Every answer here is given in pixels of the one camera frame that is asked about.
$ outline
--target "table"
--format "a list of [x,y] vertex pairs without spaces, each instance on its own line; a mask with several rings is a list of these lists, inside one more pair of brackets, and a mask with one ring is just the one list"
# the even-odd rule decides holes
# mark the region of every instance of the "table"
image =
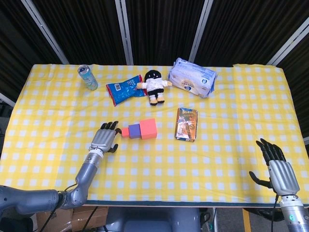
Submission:
[[[92,138],[102,122],[119,127],[154,117],[156,139],[122,139],[106,154],[88,204],[272,206],[275,194],[249,177],[268,171],[255,140],[280,146],[309,204],[309,161],[282,69],[262,65],[214,68],[215,91],[202,99],[182,89],[165,89],[166,102],[130,98],[114,107],[107,83],[151,69],[167,78],[171,67],[93,65],[99,87],[88,90],[76,65],[34,65],[5,135],[0,184],[21,189],[63,190],[75,183]],[[197,109],[195,142],[174,138],[178,107]]]

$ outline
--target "stuffed toy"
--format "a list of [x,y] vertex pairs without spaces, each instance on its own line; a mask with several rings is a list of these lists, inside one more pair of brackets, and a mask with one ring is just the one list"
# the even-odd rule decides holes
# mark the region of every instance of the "stuffed toy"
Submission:
[[150,70],[146,73],[144,83],[137,83],[136,88],[145,88],[149,95],[150,105],[164,103],[164,87],[172,86],[172,82],[163,81],[161,73],[157,70]]

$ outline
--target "black curtain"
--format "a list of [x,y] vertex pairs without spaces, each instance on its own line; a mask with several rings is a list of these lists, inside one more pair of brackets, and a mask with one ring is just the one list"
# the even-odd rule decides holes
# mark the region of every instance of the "black curtain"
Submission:
[[283,68],[303,137],[309,136],[309,34],[277,65]]
[[126,64],[115,1],[33,2],[71,64]]
[[214,0],[195,63],[266,64],[308,16],[307,0]]
[[16,101],[34,64],[60,63],[21,1],[0,1],[0,93]]
[[126,0],[136,65],[189,59],[204,0]]

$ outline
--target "metal pole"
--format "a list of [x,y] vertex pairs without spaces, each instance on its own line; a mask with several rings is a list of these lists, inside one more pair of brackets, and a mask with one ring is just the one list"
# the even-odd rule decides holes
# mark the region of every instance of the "metal pole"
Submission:
[[309,145],[309,136],[304,138],[304,143],[305,143],[305,145]]
[[270,59],[267,65],[279,64],[290,51],[309,33],[309,17],[302,25],[293,33],[293,35],[285,42],[278,52]]
[[217,217],[215,215],[215,212],[216,212],[216,208],[212,208],[213,210],[213,232],[216,232],[217,231]]
[[131,39],[129,31],[129,23],[127,20],[126,13],[126,1],[125,0],[115,0],[116,10],[118,15],[119,28],[122,38],[122,44],[124,47],[126,64],[133,65],[133,56],[131,48]]
[[38,12],[37,8],[33,4],[32,0],[21,0],[31,17],[33,18],[36,25],[41,30],[42,34],[56,53],[56,55],[61,60],[62,64],[69,64],[68,59],[64,55],[62,49],[60,48],[59,44],[56,42],[56,39],[52,35],[51,31],[49,30],[48,26],[44,22],[43,18],[41,17],[40,13]]
[[7,103],[8,105],[10,105],[11,107],[15,106],[15,102],[7,98],[6,96],[4,96],[2,93],[0,93],[0,99],[4,101],[5,103]]
[[204,6],[201,12],[201,16],[199,18],[199,22],[197,25],[197,31],[195,33],[195,37],[194,37],[191,52],[190,52],[190,57],[189,57],[190,62],[194,62],[195,56],[197,55],[199,43],[201,42],[202,36],[204,34],[204,29],[207,23],[207,19],[211,11],[212,2],[213,0],[204,1]]

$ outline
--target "pink block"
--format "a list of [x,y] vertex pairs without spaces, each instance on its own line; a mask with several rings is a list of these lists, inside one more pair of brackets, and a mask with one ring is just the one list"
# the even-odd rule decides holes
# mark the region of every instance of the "pink block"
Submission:
[[140,121],[140,133],[141,139],[151,139],[156,138],[157,130],[155,119],[145,119]]
[[121,129],[121,132],[122,132],[121,135],[122,135],[123,138],[129,137],[129,128],[128,128],[128,127],[122,128],[122,129]]

